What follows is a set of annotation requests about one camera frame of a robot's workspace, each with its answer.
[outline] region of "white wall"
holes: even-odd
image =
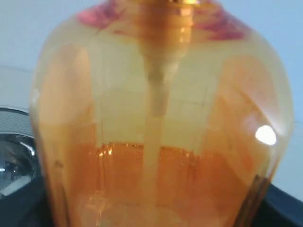
[[[28,107],[31,72],[44,39],[60,21],[97,2],[99,0],[0,0],[0,105]],[[303,1],[222,2],[228,11],[261,32],[285,64],[297,124],[274,183],[303,200],[300,178],[303,173]]]

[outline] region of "amber glass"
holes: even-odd
[[[219,3],[109,0],[47,39],[31,117],[57,227],[247,227],[293,109]]]

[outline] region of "glass bottle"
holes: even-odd
[[[61,23],[31,118],[58,227],[249,226],[289,139],[285,71],[212,0],[107,0]]]

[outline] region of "orange glass bottle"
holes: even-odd
[[[285,71],[211,0],[108,0],[46,40],[31,118],[58,227],[246,227],[287,146]]]

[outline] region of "orange liquid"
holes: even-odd
[[[156,204],[150,205],[144,191],[153,186],[142,185],[143,145],[104,145],[90,152],[91,161],[81,153],[87,150],[64,166],[71,226],[232,227],[249,191],[219,153],[162,147]]]

